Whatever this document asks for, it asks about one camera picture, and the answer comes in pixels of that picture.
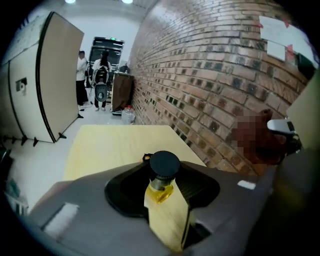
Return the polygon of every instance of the floor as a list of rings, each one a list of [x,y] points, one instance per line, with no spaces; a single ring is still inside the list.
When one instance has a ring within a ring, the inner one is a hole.
[[[94,92],[89,101],[94,102]],[[64,132],[66,139],[59,139],[57,143],[38,142],[33,147],[33,140],[27,140],[23,146],[19,140],[12,144],[8,140],[4,145],[12,149],[10,156],[13,165],[9,179],[13,178],[17,183],[21,195],[26,198],[30,211],[36,202],[56,182],[62,181],[65,164],[71,145],[83,125],[122,125],[120,116],[113,116],[110,112],[110,104],[106,105],[105,111],[95,111],[94,105],[87,105],[78,118]]]

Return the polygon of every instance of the black knob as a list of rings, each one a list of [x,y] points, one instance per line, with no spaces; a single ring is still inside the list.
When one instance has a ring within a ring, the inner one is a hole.
[[[159,180],[173,180],[180,169],[179,158],[169,151],[158,151],[150,158],[152,174]]]

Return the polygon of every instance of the long dark hair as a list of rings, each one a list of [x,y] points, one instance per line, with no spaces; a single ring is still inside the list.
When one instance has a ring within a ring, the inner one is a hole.
[[[106,66],[109,70],[109,65],[108,65],[108,56],[109,56],[109,52],[107,51],[104,51],[102,54],[101,54],[101,62],[100,62],[100,65],[101,66]]]

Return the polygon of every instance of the wooden table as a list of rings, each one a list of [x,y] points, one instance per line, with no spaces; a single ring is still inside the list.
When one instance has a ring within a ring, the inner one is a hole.
[[[162,150],[205,166],[168,125],[83,125],[70,149],[63,180],[137,163],[144,154]]]

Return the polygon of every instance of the brick wall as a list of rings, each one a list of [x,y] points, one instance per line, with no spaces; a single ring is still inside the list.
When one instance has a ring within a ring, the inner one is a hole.
[[[306,84],[296,60],[267,55],[259,16],[291,18],[266,0],[160,0],[142,23],[130,57],[138,124],[169,125],[208,167],[258,174],[233,148],[239,115],[273,118]]]

